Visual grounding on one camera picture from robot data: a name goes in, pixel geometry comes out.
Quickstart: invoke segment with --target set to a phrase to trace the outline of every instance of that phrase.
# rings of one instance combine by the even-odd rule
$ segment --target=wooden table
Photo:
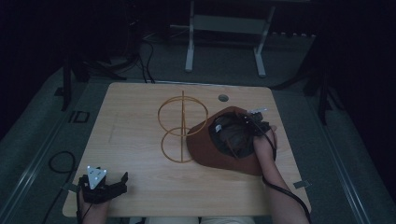
[[[231,105],[246,110],[266,107],[263,119],[277,126],[279,171],[291,191],[310,209],[305,189],[293,186],[301,177],[273,95],[267,88],[113,83],[92,129],[74,184],[86,174],[88,165],[107,169],[107,184],[119,182],[128,172],[128,192],[112,201],[109,210],[112,217],[269,215],[260,177],[204,167],[195,161],[174,162],[165,157],[166,154],[181,161],[183,151],[183,161],[189,158],[180,137],[166,135],[158,121],[161,105],[182,94],[202,102],[209,117]],[[221,102],[221,94],[229,100]],[[181,105],[181,101],[173,102],[161,109],[160,119],[166,129],[180,127]],[[185,101],[184,108],[187,128],[205,120],[201,105]],[[70,192],[64,203],[64,215],[74,217],[76,210],[76,195]]]

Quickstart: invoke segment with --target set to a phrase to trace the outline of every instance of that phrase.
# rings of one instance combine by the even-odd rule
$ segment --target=brown cap
[[[249,175],[262,175],[262,168],[260,167],[259,160],[254,150],[243,158],[237,158],[233,155],[224,153],[224,151],[221,151],[213,142],[213,140],[216,139],[213,139],[213,134],[211,136],[209,127],[211,125],[213,126],[213,123],[218,117],[230,112],[236,114],[248,113],[246,110],[239,107],[230,106],[210,117],[206,124],[203,121],[190,129],[189,133],[195,133],[205,124],[205,127],[201,131],[188,135],[186,138],[187,148],[191,157],[203,166],[239,171]]]

